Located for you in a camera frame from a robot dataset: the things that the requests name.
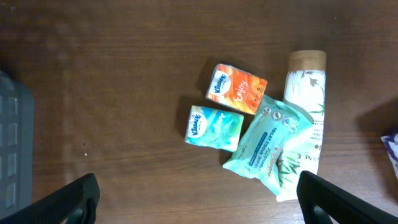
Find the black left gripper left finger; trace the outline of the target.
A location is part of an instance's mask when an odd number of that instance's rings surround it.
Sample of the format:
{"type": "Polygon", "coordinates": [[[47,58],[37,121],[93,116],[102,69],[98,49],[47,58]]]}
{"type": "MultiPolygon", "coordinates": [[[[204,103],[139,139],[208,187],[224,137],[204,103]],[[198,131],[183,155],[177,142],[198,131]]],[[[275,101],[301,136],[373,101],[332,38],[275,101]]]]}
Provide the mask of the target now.
{"type": "Polygon", "coordinates": [[[2,224],[94,224],[100,189],[88,173],[3,219],[2,224]]]}

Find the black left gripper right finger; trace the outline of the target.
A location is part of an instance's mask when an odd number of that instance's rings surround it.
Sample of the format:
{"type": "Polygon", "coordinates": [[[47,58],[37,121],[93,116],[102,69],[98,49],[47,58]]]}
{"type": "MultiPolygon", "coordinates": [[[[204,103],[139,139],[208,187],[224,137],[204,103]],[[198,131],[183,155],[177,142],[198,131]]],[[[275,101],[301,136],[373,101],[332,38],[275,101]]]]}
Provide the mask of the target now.
{"type": "Polygon", "coordinates": [[[297,197],[306,224],[397,223],[397,217],[309,172],[301,172],[297,197]]]}

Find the red purple pad package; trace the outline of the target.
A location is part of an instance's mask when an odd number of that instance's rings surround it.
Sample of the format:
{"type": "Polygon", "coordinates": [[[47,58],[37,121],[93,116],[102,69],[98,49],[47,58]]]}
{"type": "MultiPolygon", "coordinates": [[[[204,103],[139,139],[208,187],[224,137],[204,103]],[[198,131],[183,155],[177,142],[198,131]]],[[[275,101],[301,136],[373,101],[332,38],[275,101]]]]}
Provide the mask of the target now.
{"type": "Polygon", "coordinates": [[[388,157],[392,163],[392,167],[396,178],[398,179],[398,148],[397,148],[398,133],[394,132],[387,136],[381,137],[381,141],[385,145],[388,157]]]}

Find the teal toilet wipes pack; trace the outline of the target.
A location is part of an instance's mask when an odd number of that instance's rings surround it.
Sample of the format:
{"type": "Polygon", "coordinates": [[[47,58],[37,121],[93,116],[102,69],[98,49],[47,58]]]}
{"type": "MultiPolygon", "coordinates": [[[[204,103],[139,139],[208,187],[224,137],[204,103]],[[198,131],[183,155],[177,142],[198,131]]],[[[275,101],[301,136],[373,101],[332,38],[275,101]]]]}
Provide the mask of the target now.
{"type": "Polygon", "coordinates": [[[277,161],[287,143],[312,127],[299,111],[264,95],[238,148],[223,168],[248,179],[259,179],[273,194],[282,190],[277,161]]]}

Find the white floral lotion tube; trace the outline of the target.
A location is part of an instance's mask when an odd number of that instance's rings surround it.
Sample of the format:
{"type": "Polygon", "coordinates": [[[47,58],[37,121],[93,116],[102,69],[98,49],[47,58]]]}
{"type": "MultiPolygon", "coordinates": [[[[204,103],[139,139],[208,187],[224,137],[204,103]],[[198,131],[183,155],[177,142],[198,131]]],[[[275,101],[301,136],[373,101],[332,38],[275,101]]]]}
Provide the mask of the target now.
{"type": "Polygon", "coordinates": [[[283,102],[301,112],[312,124],[286,145],[279,160],[278,202],[297,199],[301,172],[318,172],[325,118],[326,53],[299,50],[290,54],[283,102]]]}

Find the teal Kleenex tissue pack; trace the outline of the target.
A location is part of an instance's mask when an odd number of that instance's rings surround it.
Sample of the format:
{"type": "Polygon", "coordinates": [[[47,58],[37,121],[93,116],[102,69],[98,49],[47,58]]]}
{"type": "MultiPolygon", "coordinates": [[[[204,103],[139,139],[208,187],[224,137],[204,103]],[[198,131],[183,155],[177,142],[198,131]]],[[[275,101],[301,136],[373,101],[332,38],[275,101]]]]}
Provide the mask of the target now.
{"type": "Polygon", "coordinates": [[[185,142],[234,152],[238,148],[244,116],[239,113],[193,105],[185,142]]]}

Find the orange Kleenex tissue pack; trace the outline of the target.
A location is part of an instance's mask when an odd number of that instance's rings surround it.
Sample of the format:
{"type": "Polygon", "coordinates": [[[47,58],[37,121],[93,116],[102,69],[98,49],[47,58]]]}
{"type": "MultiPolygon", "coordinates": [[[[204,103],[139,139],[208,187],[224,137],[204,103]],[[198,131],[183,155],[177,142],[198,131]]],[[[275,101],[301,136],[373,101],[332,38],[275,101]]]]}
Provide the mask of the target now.
{"type": "Polygon", "coordinates": [[[219,63],[213,70],[206,99],[247,114],[256,114],[267,80],[231,65],[219,63]]]}

